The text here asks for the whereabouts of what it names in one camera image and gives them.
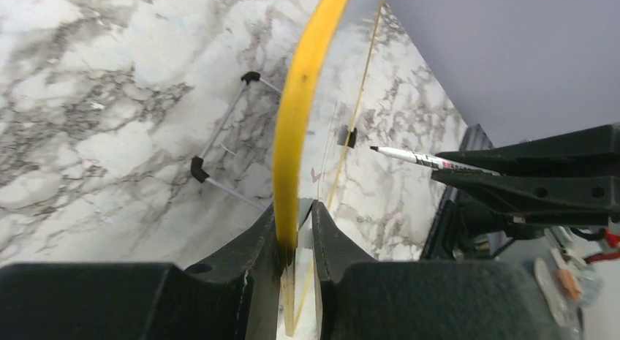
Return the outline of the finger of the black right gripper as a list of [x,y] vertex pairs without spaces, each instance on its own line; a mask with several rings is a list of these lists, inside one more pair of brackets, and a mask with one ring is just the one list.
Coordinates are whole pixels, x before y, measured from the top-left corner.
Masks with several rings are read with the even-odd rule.
[[446,151],[444,159],[510,176],[619,176],[619,124],[488,150]]
[[521,217],[528,224],[619,226],[617,177],[516,177],[438,170],[431,178],[498,214]]

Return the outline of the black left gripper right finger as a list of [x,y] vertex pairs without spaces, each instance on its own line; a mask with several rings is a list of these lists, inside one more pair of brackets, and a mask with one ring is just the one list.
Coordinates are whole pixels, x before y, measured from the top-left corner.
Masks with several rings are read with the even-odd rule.
[[502,262],[380,262],[311,207],[321,339],[560,339],[534,277]]

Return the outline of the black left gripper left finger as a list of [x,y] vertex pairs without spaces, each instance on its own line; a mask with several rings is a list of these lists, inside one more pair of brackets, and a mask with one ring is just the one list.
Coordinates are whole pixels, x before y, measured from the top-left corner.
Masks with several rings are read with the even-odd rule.
[[3,339],[274,339],[273,209],[199,262],[19,263],[1,269]]

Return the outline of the white brown whiteboard marker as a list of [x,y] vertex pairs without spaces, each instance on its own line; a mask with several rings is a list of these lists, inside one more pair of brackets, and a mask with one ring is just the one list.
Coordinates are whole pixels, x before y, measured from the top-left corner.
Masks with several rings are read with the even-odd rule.
[[449,159],[444,159],[442,157],[423,154],[416,151],[408,151],[403,149],[391,148],[391,147],[382,147],[382,146],[370,146],[372,151],[375,151],[381,155],[402,160],[408,163],[422,165],[424,167],[430,167],[435,170],[472,170],[482,173],[487,173],[491,175],[500,175],[500,173],[484,169],[481,167],[476,167],[472,165],[466,165],[461,162],[455,162]]

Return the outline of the yellow framed whiteboard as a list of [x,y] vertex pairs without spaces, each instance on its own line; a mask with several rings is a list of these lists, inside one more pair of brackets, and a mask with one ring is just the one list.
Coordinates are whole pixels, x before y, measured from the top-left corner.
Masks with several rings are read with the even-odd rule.
[[302,339],[314,321],[311,206],[331,206],[375,43],[384,0],[320,0],[287,71],[273,141],[273,209],[281,263],[280,339]]

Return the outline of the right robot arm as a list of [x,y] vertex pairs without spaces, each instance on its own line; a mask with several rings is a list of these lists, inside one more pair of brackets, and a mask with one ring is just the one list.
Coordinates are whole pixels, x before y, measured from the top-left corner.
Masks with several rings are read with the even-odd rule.
[[451,223],[460,238],[504,231],[530,240],[551,226],[619,231],[618,124],[439,156],[472,167],[431,175],[463,199]]

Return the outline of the white debris on floor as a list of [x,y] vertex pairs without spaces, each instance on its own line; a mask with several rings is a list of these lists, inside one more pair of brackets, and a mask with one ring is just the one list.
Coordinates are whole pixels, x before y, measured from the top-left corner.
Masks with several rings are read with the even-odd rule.
[[554,321],[560,327],[567,327],[569,322],[569,307],[564,296],[557,287],[550,268],[542,258],[534,260],[533,272],[537,284],[547,301]]

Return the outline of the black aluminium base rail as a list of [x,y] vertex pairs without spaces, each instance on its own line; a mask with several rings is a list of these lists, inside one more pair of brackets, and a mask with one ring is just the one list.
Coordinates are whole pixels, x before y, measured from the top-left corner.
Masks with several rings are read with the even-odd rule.
[[[494,148],[480,126],[470,127],[458,151],[484,150]],[[533,262],[542,258],[550,270],[553,248],[565,246],[559,237],[561,230],[578,227],[551,226],[542,230],[538,238],[530,240],[508,236],[499,231],[476,237],[460,238],[456,227],[452,226],[453,205],[463,199],[457,189],[447,186],[442,203],[431,227],[430,235],[423,248],[424,260],[451,260],[456,252],[462,253],[463,261],[502,262],[518,265],[534,277]],[[560,339],[581,339],[583,325],[581,308],[574,301],[566,301],[569,307],[568,326],[563,328]]]

